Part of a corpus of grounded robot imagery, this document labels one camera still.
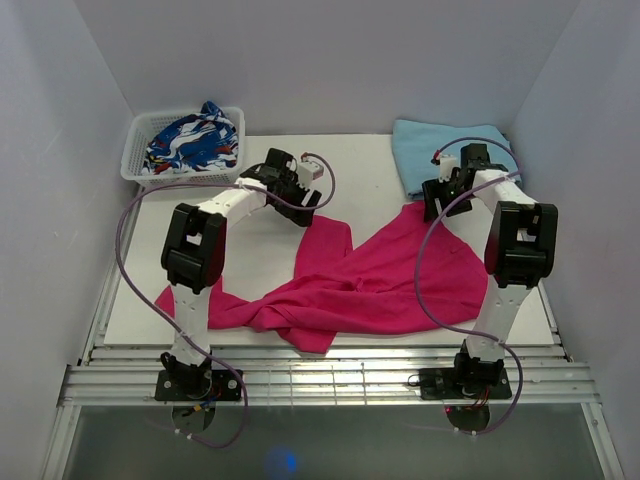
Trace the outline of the magenta trousers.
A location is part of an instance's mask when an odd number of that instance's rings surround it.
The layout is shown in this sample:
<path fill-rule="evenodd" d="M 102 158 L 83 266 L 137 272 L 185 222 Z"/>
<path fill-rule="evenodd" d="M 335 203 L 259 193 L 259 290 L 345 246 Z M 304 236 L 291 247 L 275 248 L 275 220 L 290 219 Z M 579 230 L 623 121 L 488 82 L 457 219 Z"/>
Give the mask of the magenta trousers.
<path fill-rule="evenodd" d="M 436 329 L 419 302 L 454 325 L 478 316 L 488 275 L 445 226 L 426 234 L 419 202 L 359 247 L 348 224 L 317 216 L 300 242 L 292 280 L 255 301 L 210 294 L 208 329 L 274 331 L 306 353 L 326 352 L 339 333 L 405 335 Z"/>

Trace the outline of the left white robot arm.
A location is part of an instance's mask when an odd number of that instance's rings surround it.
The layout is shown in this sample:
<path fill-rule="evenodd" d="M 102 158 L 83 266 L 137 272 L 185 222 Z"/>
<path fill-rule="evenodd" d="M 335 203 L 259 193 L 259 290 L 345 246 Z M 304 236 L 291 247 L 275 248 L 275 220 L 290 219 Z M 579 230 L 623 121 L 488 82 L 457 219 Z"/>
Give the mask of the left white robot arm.
<path fill-rule="evenodd" d="M 315 154 L 295 159 L 271 148 L 263 163 L 241 173 L 229 189 L 199 204 L 175 207 L 161 266 L 177 330 L 173 346 L 160 357 L 160 400 L 204 400 L 224 390 L 209 358 L 207 331 L 210 294 L 224 269 L 227 233 L 268 205 L 294 224 L 309 227 L 321 200 L 312 184 L 328 171 Z"/>

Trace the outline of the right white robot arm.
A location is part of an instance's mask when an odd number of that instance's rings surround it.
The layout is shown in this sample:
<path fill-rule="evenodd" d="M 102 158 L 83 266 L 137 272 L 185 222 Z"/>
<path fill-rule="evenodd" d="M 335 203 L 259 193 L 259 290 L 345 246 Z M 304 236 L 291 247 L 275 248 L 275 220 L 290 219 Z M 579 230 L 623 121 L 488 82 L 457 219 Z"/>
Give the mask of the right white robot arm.
<path fill-rule="evenodd" d="M 506 340 L 524 300 L 553 269 L 558 209 L 526 195 L 517 171 L 492 162 L 491 140 L 459 139 L 459 155 L 438 149 L 431 162 L 434 180 L 422 184 L 427 233 L 433 235 L 445 217 L 471 211 L 479 199 L 492 214 L 484 249 L 489 277 L 473 329 L 450 368 L 425 368 L 418 373 L 424 400 L 508 399 L 511 388 L 504 366 Z"/>

